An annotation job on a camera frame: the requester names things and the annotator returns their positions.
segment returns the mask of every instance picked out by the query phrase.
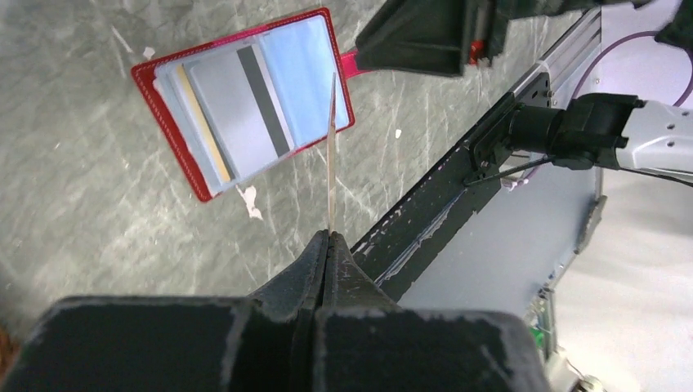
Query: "white floor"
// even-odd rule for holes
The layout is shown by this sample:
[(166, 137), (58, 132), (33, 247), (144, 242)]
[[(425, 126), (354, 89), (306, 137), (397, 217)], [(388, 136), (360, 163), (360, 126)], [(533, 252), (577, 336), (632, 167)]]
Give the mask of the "white floor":
[[(657, 0), (649, 10), (605, 9), (605, 44), (657, 29), (676, 6)], [(603, 63), (592, 78), (599, 91), (669, 104), (691, 75), (685, 54), (648, 38)], [(693, 108), (693, 99), (683, 106)], [(558, 285), (560, 344), (609, 392), (693, 391), (693, 189), (609, 171), (604, 193), (604, 220)]]

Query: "red wallet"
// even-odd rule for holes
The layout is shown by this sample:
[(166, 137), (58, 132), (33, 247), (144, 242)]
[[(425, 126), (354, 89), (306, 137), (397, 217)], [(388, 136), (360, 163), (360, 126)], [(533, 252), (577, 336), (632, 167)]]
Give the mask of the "red wallet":
[[(148, 62), (145, 62), (143, 64), (136, 65), (135, 67), (132, 68), (132, 77), (135, 80), (135, 83), (139, 87), (141, 94), (143, 95), (147, 105), (150, 107), (152, 114), (156, 118), (157, 123), (161, 126), (161, 129), (163, 130), (164, 135), (166, 136), (166, 139), (168, 140), (168, 143), (171, 145), (171, 148), (173, 150), (173, 153), (176, 155), (176, 158), (178, 162), (180, 163), (183, 172), (186, 174), (186, 177), (188, 181), (190, 182), (190, 185), (192, 186), (195, 194), (199, 198), (200, 201), (202, 202), (207, 202), (211, 200), (213, 197), (216, 195), (220, 194), (223, 192), (224, 187), (226, 186), (231, 187), (233, 185), (232, 182), (227, 181), (226, 183), (223, 180), (219, 180), (219, 183), (221, 184), (220, 186), (217, 186), (216, 188), (212, 187), (210, 184), (214, 183), (216, 184), (216, 180), (212, 179), (210, 180), (211, 175), (203, 173), (205, 170), (208, 171), (208, 173), (211, 173), (211, 169), (205, 169), (206, 166), (204, 166), (199, 159), (195, 159), (194, 151), (195, 151), (195, 145), (192, 145), (190, 143), (189, 139), (186, 139), (186, 135), (181, 132), (181, 129), (177, 125), (177, 121), (174, 119), (175, 116), (172, 115), (172, 111), (170, 110), (169, 106), (167, 105), (167, 102), (163, 98), (161, 94), (161, 90), (159, 87), (156, 85), (154, 80), (157, 78), (156, 76), (156, 69), (162, 65), (165, 65), (166, 63), (170, 62), (175, 62), (176, 60), (181, 60), (184, 58), (188, 58), (189, 56), (193, 55), (198, 55), (201, 53), (204, 53), (205, 51), (209, 51), (215, 48), (219, 48), (228, 44), (231, 44), (233, 42), (238, 42), (247, 38), (253, 38), (255, 36), (258, 37), (264, 37), (264, 36), (269, 36), (269, 33), (272, 32), (275, 29), (278, 29), (283, 26), (291, 25), (291, 24), (298, 24), (301, 23), (304, 20), (308, 20), (309, 18), (314, 18), (312, 20), (315, 20), (315, 17), (319, 16), (324, 18), (325, 24), (327, 26), (327, 34), (329, 35), (329, 45), (331, 46), (331, 51), (332, 51), (332, 56), (334, 58), (334, 64), (336, 65), (336, 71), (337, 71), (337, 80), (338, 84), (341, 85), (341, 91), (338, 91), (342, 93), (343, 95), (343, 107), (344, 107), (344, 119), (342, 121), (342, 124), (338, 124), (338, 131), (341, 131), (343, 129), (346, 129), (354, 124), (354, 113), (353, 109), (351, 107), (351, 101), (349, 98), (349, 93), (348, 93), (348, 87), (347, 87), (347, 79), (349, 77), (356, 76), (357, 74), (361, 74), (362, 72), (358, 70), (356, 67), (354, 57), (355, 57), (355, 52), (350, 52), (346, 53), (343, 56), (340, 56), (338, 46), (337, 46), (337, 41), (335, 39), (335, 34), (334, 34), (334, 29), (332, 25), (332, 21), (330, 18), (329, 10), (327, 8), (320, 8), (316, 9), (314, 11), (308, 11), (304, 12), (299, 15), (291, 16), (286, 19), (282, 20), (277, 20), (275, 22), (269, 23), (269, 24), (264, 24), (261, 26), (257, 26), (251, 29), (246, 29), (244, 31), (238, 32), (231, 34), (228, 37), (220, 38), (218, 40), (208, 42), (202, 45), (199, 45), (197, 47), (192, 47), (190, 49), (184, 50), (184, 51), (179, 51), (178, 53), (174, 53), (159, 59), (151, 60)], [(311, 42), (306, 42), (307, 46), (312, 45)], [(284, 83), (286, 86), (277, 86), (277, 88), (284, 88), (284, 89), (291, 89), (293, 87), (296, 89), (297, 87), (290, 85), (290, 83)], [(276, 95), (281, 95), (282, 91), (278, 91)], [(291, 91), (285, 91), (284, 92), (287, 95), (292, 94)], [(310, 116), (302, 115), (300, 113), (295, 113), (294, 114), (295, 121), (294, 123), (301, 123), (301, 124), (309, 124), (310, 121), (313, 121), (314, 119), (311, 118)], [(284, 124), (286, 127), (291, 126), (291, 118), (287, 118), (285, 121), (287, 124)], [(300, 138), (305, 138), (309, 136), (303, 136), (300, 135), (300, 132), (296, 133), (294, 135), (293, 139), (291, 140), (291, 143), (293, 148), (289, 150), (283, 150), (283, 151), (288, 151), (284, 155), (277, 155), (277, 162), (280, 161), (283, 158), (286, 158), (288, 156), (292, 156), (294, 154), (297, 154), (298, 152), (311, 147), (312, 145), (322, 141), (324, 139), (324, 135), (322, 137), (317, 138), (317, 139), (312, 139), (309, 140), (308, 142), (301, 142), (299, 139)], [(211, 163), (205, 162), (205, 165), (208, 165), (209, 167), (213, 167)], [(245, 167), (251, 167), (251, 164), (262, 164), (262, 163), (243, 163)], [(242, 172), (243, 170), (244, 173), (253, 173), (251, 169), (244, 169), (244, 165), (240, 163), (236, 164), (230, 164), (228, 167), (230, 167), (233, 170), (238, 170)], [(265, 165), (262, 167), (260, 171), (255, 172), (254, 174), (257, 174), (258, 172), (261, 172), (262, 170), (266, 170), (269, 166)], [(254, 174), (248, 175), (248, 177), (243, 178), (243, 180), (247, 180), (250, 178), (249, 176), (254, 176)], [(238, 173), (234, 172), (231, 173), (227, 178), (234, 178), (234, 175), (237, 175)]]

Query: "black cable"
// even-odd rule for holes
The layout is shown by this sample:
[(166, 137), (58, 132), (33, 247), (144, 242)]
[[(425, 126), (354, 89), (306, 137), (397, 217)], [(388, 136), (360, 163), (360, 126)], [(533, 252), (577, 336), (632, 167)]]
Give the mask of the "black cable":
[(545, 165), (547, 163), (552, 163), (554, 160), (555, 160), (554, 157), (544, 157), (541, 159), (537, 159), (536, 161), (532, 161), (530, 163), (525, 163), (524, 165), (520, 165), (520, 166), (515, 167), (513, 169), (510, 169), (510, 170), (501, 171), (498, 174), (494, 174), (492, 176), (488, 176), (488, 177), (482, 178), (480, 180), (474, 180), (472, 182), (464, 183), (464, 186), (467, 188), (471, 188), (472, 186), (481, 185), (481, 184), (484, 184), (485, 182), (488, 182), (488, 181), (500, 180), (501, 178), (510, 176), (510, 175), (518, 173), (518, 172), (523, 172), (523, 171), (531, 169), (533, 167), (538, 167), (538, 166)]
[(690, 183), (688, 181), (684, 181), (680, 178), (672, 177), (672, 176), (666, 176), (664, 174), (655, 174), (655, 173), (648, 173), (647, 171), (639, 171), (639, 170), (633, 170), (633, 169), (620, 169), (623, 170), (624, 172), (629, 172), (629, 173), (635, 173), (635, 174), (640, 174), (642, 176), (648, 176), (648, 177), (654, 177), (654, 178), (659, 178), (660, 180), (667, 180), (667, 181), (672, 181), (672, 182), (677, 182), (678, 184), (682, 184), (685, 186), (690, 186), (693, 188), (693, 183)]

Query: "red leather cover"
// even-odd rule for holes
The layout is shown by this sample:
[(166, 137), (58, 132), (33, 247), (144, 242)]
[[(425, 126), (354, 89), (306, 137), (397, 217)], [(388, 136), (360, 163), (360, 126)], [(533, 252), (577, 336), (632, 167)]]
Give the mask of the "red leather cover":
[[(349, 76), (345, 75), (344, 73), (344, 68), (342, 67), (342, 61), (339, 55), (339, 48), (337, 47), (337, 40), (334, 36), (332, 18), (329, 15), (329, 10), (324, 7), (313, 11), (304, 12), (302, 14), (298, 14), (295, 16), (291, 16), (289, 18), (285, 18), (282, 20), (277, 20), (269, 24), (264, 24), (251, 29), (247, 29), (238, 33), (234, 33), (228, 37), (219, 38), (215, 41), (207, 42), (202, 45), (198, 45), (197, 47), (192, 47), (190, 49), (179, 51), (178, 53), (173, 53), (171, 55), (161, 57), (159, 59), (148, 61), (146, 63), (142, 63), (132, 67), (131, 73), (132, 77), (135, 79), (137, 87), (139, 87), (142, 96), (145, 98), (145, 101), (147, 105), (150, 107), (151, 112), (156, 118), (157, 123), (159, 123), (159, 126), (161, 127), (163, 134), (166, 136), (168, 143), (171, 145), (171, 149), (173, 150), (173, 153), (176, 155), (178, 162), (181, 164), (181, 168), (183, 169), (183, 172), (186, 174), (186, 177), (188, 178), (188, 181), (190, 182), (190, 185), (192, 186), (195, 195), (197, 195), (198, 199), (201, 202), (208, 202), (212, 199), (212, 195), (209, 193), (209, 189), (207, 188), (207, 184), (204, 181), (202, 172), (199, 170), (197, 162), (193, 159), (192, 155), (190, 154), (190, 151), (188, 150), (186, 145), (186, 141), (183, 139), (180, 130), (176, 126), (176, 123), (173, 121), (173, 118), (169, 113), (168, 108), (163, 103), (161, 96), (154, 89), (154, 69), (157, 66), (168, 61), (190, 56), (201, 51), (212, 49), (219, 45), (237, 41), (239, 39), (248, 38), (253, 35), (264, 33), (268, 30), (272, 30), (283, 25), (288, 25), (291, 23), (298, 22), (300, 20), (310, 18), (312, 16), (322, 16), (325, 18), (325, 21), (327, 22), (329, 38), (332, 42), (334, 58), (337, 62), (339, 80), (342, 81), (342, 90), (344, 91), (346, 111), (349, 113), (349, 123), (346, 127), (338, 130), (341, 131), (348, 127), (351, 127), (352, 125), (354, 125), (355, 122), (354, 111), (351, 107), (351, 100), (349, 98), (349, 90), (347, 87), (347, 78), (349, 76), (354, 75), (351, 71)], [(296, 153), (303, 151), (307, 147), (310, 146), (302, 147), (298, 149)]]

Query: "marbled surface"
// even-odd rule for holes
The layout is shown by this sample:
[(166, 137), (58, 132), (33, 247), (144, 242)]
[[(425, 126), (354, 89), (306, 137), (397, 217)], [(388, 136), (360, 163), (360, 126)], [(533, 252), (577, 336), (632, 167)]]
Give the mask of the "marbled surface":
[[(382, 0), (322, 3), (345, 51)], [(129, 69), (151, 49), (161, 56), (316, 6), (0, 0), (0, 321), (23, 336), (74, 294), (243, 295), (290, 263), (326, 226), (324, 146), (200, 204)], [(338, 137), (337, 169), (347, 241), (576, 19), (514, 22), (494, 68), (464, 79), (352, 79), (356, 126)]]

